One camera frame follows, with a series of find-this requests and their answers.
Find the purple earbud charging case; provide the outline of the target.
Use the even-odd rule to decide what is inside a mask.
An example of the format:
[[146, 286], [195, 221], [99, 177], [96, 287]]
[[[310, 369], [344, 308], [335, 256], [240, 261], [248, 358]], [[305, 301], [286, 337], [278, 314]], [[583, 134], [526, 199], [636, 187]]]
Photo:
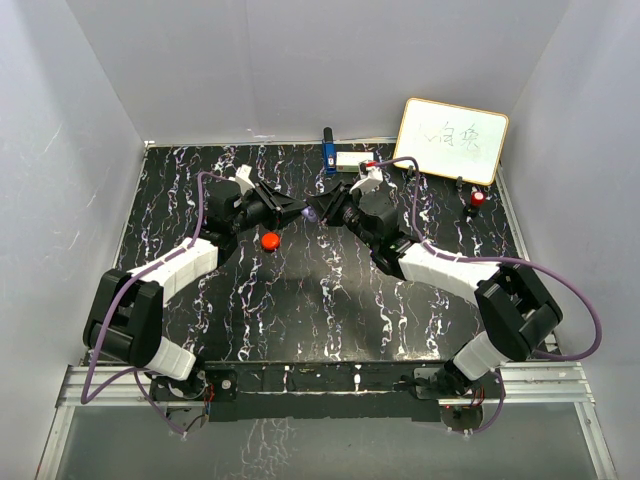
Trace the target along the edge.
[[301, 211], [301, 215], [309, 222], [316, 223], [318, 221], [317, 214], [311, 206], [304, 208]]

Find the red earbud charging case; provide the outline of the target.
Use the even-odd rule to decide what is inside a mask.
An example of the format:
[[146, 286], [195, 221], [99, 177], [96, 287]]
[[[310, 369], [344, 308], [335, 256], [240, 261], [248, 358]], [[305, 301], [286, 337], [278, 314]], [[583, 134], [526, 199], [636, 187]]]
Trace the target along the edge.
[[261, 246], [265, 251], [276, 251], [281, 244], [280, 236], [274, 232], [267, 232], [261, 237]]

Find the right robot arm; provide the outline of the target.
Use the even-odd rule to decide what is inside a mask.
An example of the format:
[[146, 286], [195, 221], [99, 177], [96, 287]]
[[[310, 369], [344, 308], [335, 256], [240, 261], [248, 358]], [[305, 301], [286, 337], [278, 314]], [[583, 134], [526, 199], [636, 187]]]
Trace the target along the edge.
[[478, 308], [483, 331], [429, 378], [414, 380], [416, 388], [469, 396], [491, 370], [529, 359], [563, 318], [533, 268], [521, 261], [472, 262], [428, 251], [401, 229], [395, 207], [381, 191], [360, 194], [340, 183], [307, 203], [326, 225], [344, 226], [366, 244], [384, 274], [431, 285]]

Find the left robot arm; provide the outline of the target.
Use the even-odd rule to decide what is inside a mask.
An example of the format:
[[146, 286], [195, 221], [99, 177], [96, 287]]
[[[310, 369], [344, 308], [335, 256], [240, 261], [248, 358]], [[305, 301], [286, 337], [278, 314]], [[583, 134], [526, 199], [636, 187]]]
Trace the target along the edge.
[[258, 225], [280, 230], [306, 208], [304, 201], [264, 182], [216, 177], [211, 193], [198, 193], [193, 231], [177, 247], [141, 267], [103, 274], [84, 327], [84, 345], [95, 357], [105, 354], [133, 370], [167, 377], [182, 397], [197, 398], [207, 376], [195, 367], [193, 353], [164, 336], [165, 306], [222, 266], [241, 233]]

